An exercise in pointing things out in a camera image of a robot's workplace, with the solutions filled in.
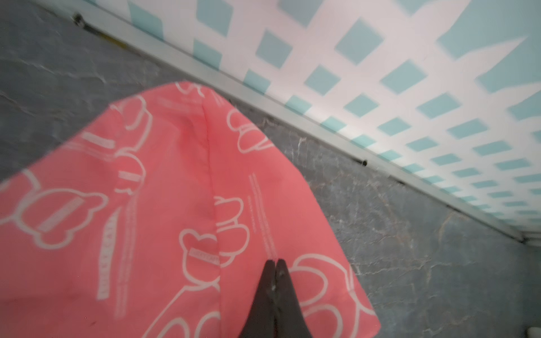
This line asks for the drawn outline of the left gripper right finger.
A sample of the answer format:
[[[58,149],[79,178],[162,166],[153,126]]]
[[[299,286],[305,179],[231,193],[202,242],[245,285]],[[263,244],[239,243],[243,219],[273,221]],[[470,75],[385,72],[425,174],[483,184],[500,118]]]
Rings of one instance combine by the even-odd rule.
[[[308,337],[311,332],[301,312],[285,260],[276,264],[274,280],[275,337]]]

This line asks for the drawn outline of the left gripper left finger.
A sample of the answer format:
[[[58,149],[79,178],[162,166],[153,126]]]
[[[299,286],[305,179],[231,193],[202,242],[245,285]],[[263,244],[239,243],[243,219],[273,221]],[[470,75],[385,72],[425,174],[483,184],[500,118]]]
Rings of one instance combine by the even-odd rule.
[[[239,337],[275,336],[275,292],[276,264],[269,260],[264,264],[252,306]]]

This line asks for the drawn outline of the pink patterned kids jacket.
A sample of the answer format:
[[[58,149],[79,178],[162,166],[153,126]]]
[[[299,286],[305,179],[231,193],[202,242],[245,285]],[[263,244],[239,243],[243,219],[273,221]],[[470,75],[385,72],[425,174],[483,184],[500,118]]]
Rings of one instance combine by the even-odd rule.
[[[302,174],[214,90],[166,84],[1,183],[1,336],[238,337],[279,259],[312,337],[378,333]]]

